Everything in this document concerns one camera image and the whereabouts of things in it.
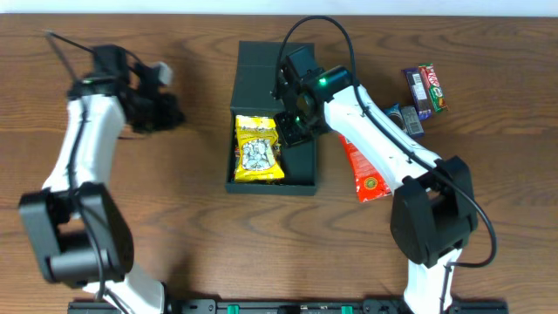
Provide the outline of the yellow seed snack bag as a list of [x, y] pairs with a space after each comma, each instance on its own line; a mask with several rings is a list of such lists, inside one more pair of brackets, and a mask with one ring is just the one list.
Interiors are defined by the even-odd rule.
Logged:
[[235, 117], [239, 162], [235, 170], [235, 182], [274, 181], [285, 174], [276, 158], [278, 132], [272, 118]]

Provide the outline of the dark green gift box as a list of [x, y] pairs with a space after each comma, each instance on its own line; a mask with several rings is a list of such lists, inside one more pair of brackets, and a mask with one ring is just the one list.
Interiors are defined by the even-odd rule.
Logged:
[[279, 42], [241, 41], [239, 43], [235, 84], [230, 103], [230, 137], [228, 169], [225, 189], [230, 194], [312, 196], [317, 191], [317, 142], [283, 148], [280, 162], [285, 177], [277, 183], [236, 182], [235, 117], [263, 116], [271, 118], [284, 110], [279, 100], [273, 99], [276, 57]]

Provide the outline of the red snack bag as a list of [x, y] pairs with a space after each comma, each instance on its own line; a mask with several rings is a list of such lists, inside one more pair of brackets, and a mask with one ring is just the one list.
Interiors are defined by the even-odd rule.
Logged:
[[339, 139], [352, 168], [358, 200], [364, 203], [390, 195], [391, 190], [377, 169], [347, 138], [340, 135]]

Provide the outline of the blue Oreo cookie pack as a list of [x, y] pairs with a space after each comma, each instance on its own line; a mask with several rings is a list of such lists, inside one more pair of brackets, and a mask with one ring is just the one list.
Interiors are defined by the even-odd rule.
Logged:
[[399, 103], [396, 103], [396, 104], [392, 105], [391, 107], [384, 109], [383, 112], [404, 133], [407, 133], [405, 120], [404, 120], [403, 115], [400, 111]]

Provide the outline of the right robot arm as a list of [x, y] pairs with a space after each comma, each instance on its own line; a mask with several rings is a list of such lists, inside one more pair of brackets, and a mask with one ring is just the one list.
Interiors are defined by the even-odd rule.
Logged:
[[374, 166], [393, 194], [390, 229], [408, 259], [404, 300], [413, 313], [443, 313], [453, 300], [454, 264], [478, 227], [468, 166], [442, 160], [404, 133], [343, 66], [328, 71], [306, 46], [282, 56], [275, 116], [286, 147], [340, 133]]

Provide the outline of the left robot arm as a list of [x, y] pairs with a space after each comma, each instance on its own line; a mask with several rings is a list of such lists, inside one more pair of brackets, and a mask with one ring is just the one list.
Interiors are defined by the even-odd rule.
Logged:
[[171, 130], [184, 115], [163, 92], [173, 78], [159, 62], [128, 64], [130, 52], [94, 46], [93, 70], [73, 78], [68, 124], [56, 164], [18, 211], [48, 283], [93, 294], [122, 313], [163, 313], [164, 284], [134, 263], [133, 236], [109, 192], [112, 159], [125, 126], [136, 133]]

